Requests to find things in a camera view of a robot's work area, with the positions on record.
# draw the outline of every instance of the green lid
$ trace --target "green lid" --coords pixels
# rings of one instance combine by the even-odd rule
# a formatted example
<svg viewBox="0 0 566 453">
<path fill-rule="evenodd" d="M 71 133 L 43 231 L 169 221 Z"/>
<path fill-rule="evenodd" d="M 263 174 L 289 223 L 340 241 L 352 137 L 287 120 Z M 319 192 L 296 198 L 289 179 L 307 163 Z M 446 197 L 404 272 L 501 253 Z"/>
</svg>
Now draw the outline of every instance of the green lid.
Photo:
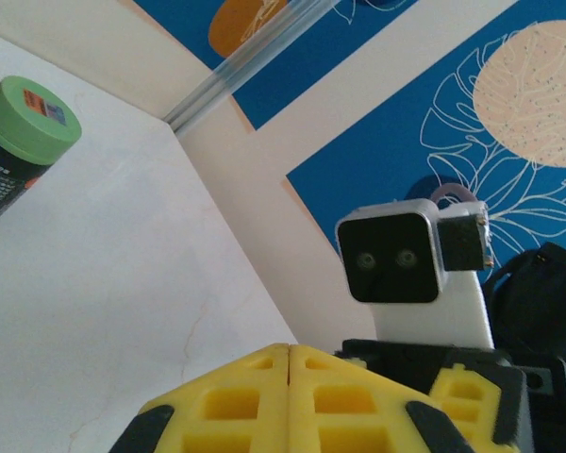
<svg viewBox="0 0 566 453">
<path fill-rule="evenodd" d="M 42 85 L 15 75 L 0 82 L 0 146 L 10 154 L 52 165 L 81 135 L 74 113 Z"/>
</svg>

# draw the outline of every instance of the circular eye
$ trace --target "circular eye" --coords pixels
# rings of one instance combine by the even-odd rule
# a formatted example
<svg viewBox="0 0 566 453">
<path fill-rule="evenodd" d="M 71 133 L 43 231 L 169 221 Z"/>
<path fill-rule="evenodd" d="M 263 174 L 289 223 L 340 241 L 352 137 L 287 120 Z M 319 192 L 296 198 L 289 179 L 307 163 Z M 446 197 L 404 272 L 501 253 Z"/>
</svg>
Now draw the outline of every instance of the circular eye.
<svg viewBox="0 0 566 453">
<path fill-rule="evenodd" d="M 357 258 L 357 266 L 361 271 L 371 271 L 375 268 L 377 262 L 371 253 L 361 253 Z"/>
<path fill-rule="evenodd" d="M 417 265 L 417 255 L 412 250 L 401 250 L 396 256 L 396 264 L 403 269 L 412 269 Z"/>
</svg>

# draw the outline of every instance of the beige circle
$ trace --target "beige circle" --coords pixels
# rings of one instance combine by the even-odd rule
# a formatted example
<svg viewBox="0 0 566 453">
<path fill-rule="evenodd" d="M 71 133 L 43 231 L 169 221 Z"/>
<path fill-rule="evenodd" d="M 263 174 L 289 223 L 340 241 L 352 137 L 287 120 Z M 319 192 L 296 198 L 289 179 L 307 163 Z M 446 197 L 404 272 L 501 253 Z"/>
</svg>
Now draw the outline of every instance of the beige circle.
<svg viewBox="0 0 566 453">
<path fill-rule="evenodd" d="M 513 153 L 566 167 L 566 21 L 535 24 L 509 37 L 478 75 L 474 108 Z"/>
<path fill-rule="evenodd" d="M 226 0 L 209 26 L 209 45 L 227 59 L 287 5 L 288 0 Z"/>
</svg>

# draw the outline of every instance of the poster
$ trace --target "poster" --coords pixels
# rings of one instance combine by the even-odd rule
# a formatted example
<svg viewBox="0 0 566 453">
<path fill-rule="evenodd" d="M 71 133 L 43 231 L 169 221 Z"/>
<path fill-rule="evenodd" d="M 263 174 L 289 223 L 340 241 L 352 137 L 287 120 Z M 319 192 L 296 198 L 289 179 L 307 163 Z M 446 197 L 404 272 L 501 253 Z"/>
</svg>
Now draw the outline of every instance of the poster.
<svg viewBox="0 0 566 453">
<path fill-rule="evenodd" d="M 293 0 L 136 0 L 215 69 Z M 259 129 L 417 0 L 341 0 L 234 94 Z"/>
<path fill-rule="evenodd" d="M 497 268 L 566 248 L 566 0 L 516 3 L 288 179 L 334 246 L 351 210 L 455 184 L 487 202 Z"/>
</svg>

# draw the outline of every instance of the black bag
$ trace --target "black bag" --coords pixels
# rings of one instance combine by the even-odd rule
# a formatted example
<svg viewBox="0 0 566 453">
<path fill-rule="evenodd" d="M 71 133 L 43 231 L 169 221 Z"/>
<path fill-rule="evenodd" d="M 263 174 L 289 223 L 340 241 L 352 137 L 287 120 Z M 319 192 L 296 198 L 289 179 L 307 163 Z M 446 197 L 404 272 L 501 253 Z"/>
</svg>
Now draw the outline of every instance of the black bag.
<svg viewBox="0 0 566 453">
<path fill-rule="evenodd" d="M 483 285 L 495 347 L 566 362 L 566 250 L 546 243 L 510 260 Z"/>
</svg>

